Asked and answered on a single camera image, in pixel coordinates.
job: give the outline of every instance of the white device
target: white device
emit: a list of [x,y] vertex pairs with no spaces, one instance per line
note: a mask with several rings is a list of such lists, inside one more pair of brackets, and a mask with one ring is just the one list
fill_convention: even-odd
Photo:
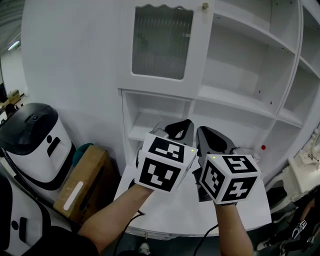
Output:
[[21,107],[0,128],[0,147],[13,171],[53,204],[76,151],[57,111],[42,103]]
[[147,133],[138,153],[134,182],[153,190],[171,192],[188,173],[197,152],[194,147]]
[[260,178],[251,155],[207,154],[199,182],[220,205],[245,200]]
[[68,221],[52,209],[33,200],[0,173],[0,249],[13,256],[29,250],[51,226],[71,230]]

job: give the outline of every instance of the person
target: person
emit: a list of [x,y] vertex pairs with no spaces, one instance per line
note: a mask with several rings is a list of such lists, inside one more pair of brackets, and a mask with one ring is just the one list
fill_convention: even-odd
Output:
[[[98,256],[117,239],[152,192],[153,190],[149,188],[135,184],[111,204],[91,216],[78,233],[52,226],[50,232],[43,235],[24,256],[59,254]],[[215,209],[219,225],[221,255],[252,256],[253,245],[236,206],[216,205]],[[148,255],[150,253],[148,244],[143,243],[139,252],[142,255]],[[139,254],[123,251],[119,255]]]
[[[280,256],[286,256],[291,251],[307,250],[313,245],[315,237],[320,233],[320,226],[314,232],[315,226],[320,222],[320,189],[316,187],[296,210],[289,226],[276,235],[260,242],[256,249],[260,251],[269,246],[280,243]],[[295,238],[300,232],[300,239],[285,243],[290,238]]]

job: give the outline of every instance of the floor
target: floor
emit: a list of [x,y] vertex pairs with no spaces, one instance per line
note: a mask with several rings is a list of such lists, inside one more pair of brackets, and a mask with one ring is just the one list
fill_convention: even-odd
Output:
[[[269,238],[274,232],[283,229],[286,226],[286,222],[278,225],[266,225],[256,230],[249,231],[249,237],[254,247],[256,245]],[[192,256],[194,250],[198,245],[201,238],[193,237],[178,237],[169,241],[161,241],[155,239],[148,239],[147,242],[150,245],[151,256]],[[139,236],[125,234],[119,244],[117,252],[125,250],[136,250],[137,247],[144,239]],[[115,243],[109,246],[103,256],[112,256],[115,248]],[[306,252],[293,251],[289,253],[289,256],[315,256],[320,255],[320,236],[315,240],[313,247]],[[262,251],[255,252],[255,256],[278,256],[279,255],[279,244],[266,248]],[[207,237],[203,242],[202,246],[197,252],[197,256],[219,256],[219,238],[218,237]]]

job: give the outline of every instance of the white bookshelf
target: white bookshelf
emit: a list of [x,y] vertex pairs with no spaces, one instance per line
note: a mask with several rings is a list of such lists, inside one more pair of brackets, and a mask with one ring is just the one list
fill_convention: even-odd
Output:
[[[300,0],[216,0],[208,2],[207,11],[194,1],[186,2],[194,17],[203,12],[201,19],[193,20],[193,28],[205,24],[206,34],[197,37],[201,47],[195,42],[195,30],[190,34],[186,65],[192,64],[194,71],[187,72],[186,67],[179,81],[134,75],[132,80],[121,79],[118,86],[127,164],[159,122],[189,118],[195,130],[211,127],[237,147],[259,152],[263,177],[270,176],[295,154],[291,148],[309,129],[310,112],[320,97],[319,23]],[[161,4],[176,7],[153,0],[153,6]],[[202,59],[192,62],[197,51]],[[201,78],[195,81],[198,74]],[[138,88],[137,81],[145,86]],[[164,89],[169,82],[171,89]],[[190,86],[192,93],[186,91]],[[265,151],[259,150],[262,145]]]

